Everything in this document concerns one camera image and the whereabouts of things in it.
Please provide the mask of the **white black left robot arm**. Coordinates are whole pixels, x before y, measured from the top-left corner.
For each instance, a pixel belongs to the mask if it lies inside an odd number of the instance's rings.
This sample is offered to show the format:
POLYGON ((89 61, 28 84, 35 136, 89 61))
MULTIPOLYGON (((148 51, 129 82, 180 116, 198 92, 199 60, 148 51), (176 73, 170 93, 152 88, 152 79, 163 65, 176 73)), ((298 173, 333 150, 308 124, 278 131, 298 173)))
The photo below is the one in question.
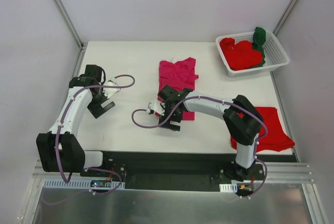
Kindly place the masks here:
POLYGON ((60 163, 64 172, 80 173, 92 167, 98 176, 110 172, 110 163, 103 159, 101 151, 84 151, 76 136, 83 114, 89 111, 97 119, 115 106, 110 94, 103 88, 88 88, 79 95, 77 91, 86 86, 102 85, 106 81, 105 71, 98 65, 87 65, 85 72, 69 82, 69 90, 65 105, 56 122, 47 133, 39 133, 36 144, 45 172, 58 172, 55 153, 57 131, 60 163))

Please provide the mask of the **magenta t shirt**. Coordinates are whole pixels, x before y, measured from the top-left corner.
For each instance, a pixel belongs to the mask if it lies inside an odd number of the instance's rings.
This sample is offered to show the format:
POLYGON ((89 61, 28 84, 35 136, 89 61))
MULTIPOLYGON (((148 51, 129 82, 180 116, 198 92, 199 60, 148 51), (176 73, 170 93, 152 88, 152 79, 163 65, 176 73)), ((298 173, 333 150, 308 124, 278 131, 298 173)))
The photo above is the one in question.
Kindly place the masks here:
POLYGON ((159 89, 169 85, 177 91, 184 88, 195 90, 195 81, 199 76, 195 73, 196 60, 189 57, 175 63, 160 61, 159 63, 159 89))

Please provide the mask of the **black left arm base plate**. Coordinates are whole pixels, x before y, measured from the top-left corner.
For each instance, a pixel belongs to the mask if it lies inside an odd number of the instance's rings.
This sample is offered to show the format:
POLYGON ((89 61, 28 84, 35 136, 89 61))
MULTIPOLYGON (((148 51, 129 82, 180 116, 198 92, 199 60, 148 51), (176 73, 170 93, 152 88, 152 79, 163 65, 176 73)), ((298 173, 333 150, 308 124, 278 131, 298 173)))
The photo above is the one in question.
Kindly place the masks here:
MULTIPOLYGON (((101 170, 108 170, 113 171, 117 173, 122 180, 125 179, 126 175, 126 165, 123 164, 123 162, 115 161, 113 158, 103 158, 102 164, 97 167, 101 170)), ((110 172, 103 172, 103 171, 97 171, 97 170, 90 170, 90 169, 84 169, 80 172, 80 176, 82 177, 96 177, 99 179, 107 179, 110 175, 112 175, 112 179, 115 179, 118 181, 118 176, 113 175, 110 172)))

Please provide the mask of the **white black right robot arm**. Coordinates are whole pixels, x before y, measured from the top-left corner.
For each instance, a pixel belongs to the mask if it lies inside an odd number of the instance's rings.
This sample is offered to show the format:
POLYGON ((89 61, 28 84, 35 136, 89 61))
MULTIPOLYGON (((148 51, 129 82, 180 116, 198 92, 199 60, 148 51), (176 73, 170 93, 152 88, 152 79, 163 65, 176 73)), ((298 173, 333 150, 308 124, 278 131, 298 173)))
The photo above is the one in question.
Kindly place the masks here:
POLYGON ((224 169, 225 176, 244 181, 253 174, 255 164, 256 138, 259 137, 264 119, 250 101, 242 95, 227 100, 213 98, 185 88, 177 91, 169 85, 164 86, 158 97, 163 110, 158 126, 172 131, 181 127, 173 122, 181 122, 186 112, 198 112, 224 120, 230 136, 236 141, 237 154, 234 163, 224 169))

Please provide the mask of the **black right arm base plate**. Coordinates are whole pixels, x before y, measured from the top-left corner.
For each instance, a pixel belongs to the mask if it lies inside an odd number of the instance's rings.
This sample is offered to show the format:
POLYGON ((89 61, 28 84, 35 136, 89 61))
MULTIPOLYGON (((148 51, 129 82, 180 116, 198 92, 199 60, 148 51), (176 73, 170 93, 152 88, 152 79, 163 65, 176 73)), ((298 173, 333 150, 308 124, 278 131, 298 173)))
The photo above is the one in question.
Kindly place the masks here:
POLYGON ((243 168, 236 162, 224 162, 218 168, 219 178, 221 180, 236 180, 239 182, 251 180, 263 180, 265 177, 263 165, 255 161, 249 168, 243 168))

